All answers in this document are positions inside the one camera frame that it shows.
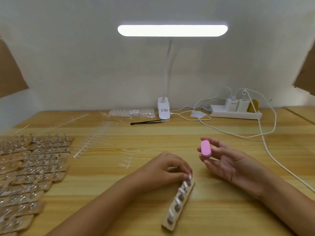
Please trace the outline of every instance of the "black tool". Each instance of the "black tool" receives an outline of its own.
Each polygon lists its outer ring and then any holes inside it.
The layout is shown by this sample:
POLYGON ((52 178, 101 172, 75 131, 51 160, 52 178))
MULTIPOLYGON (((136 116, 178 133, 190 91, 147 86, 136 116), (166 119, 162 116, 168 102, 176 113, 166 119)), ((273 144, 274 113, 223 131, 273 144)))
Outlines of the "black tool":
POLYGON ((144 121, 144 122, 132 122, 130 125, 135 125, 135 124, 153 124, 153 123, 163 123, 161 120, 152 120, 152 121, 144 121))

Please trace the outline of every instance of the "pink sponge block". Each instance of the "pink sponge block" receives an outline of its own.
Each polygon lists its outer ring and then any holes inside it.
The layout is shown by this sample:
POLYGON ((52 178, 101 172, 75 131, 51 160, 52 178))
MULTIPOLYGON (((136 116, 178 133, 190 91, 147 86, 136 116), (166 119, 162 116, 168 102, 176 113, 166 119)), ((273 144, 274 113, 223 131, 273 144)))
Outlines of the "pink sponge block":
POLYGON ((204 157, 211 157, 211 147, 208 140, 204 140, 201 142, 201 154, 204 157))

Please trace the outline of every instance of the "white wall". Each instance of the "white wall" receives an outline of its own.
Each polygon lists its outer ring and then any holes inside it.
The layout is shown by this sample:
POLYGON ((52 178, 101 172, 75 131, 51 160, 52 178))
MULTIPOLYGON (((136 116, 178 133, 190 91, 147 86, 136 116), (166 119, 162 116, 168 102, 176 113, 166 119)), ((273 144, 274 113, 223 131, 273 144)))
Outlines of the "white wall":
POLYGON ((30 89, 0 98, 0 134, 39 111, 42 105, 30 89))
POLYGON ((248 87, 274 106, 315 104, 291 86, 315 36, 315 0, 0 0, 0 33, 45 109, 156 107, 167 39, 123 21, 226 21, 217 38, 176 38, 172 108, 248 87))

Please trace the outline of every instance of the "person's left hand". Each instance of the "person's left hand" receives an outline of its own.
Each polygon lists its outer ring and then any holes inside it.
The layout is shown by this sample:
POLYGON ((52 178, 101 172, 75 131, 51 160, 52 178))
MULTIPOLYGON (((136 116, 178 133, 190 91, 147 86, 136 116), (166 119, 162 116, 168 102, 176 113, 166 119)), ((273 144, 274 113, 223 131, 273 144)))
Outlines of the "person's left hand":
POLYGON ((131 180, 130 183, 142 193, 167 184, 188 180, 188 175, 192 175, 192 168, 186 161, 178 155, 162 152, 127 177, 131 180), (181 172, 168 172, 169 167, 178 167, 181 172))

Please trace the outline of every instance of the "label sticker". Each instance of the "label sticker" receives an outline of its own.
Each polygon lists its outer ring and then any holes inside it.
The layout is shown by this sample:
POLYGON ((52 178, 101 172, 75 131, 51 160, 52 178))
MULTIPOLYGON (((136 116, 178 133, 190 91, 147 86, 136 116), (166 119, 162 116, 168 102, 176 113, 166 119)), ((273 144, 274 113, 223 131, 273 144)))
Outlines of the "label sticker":
POLYGON ((136 114, 136 113, 139 113, 139 110, 131 110, 130 111, 130 114, 136 114))

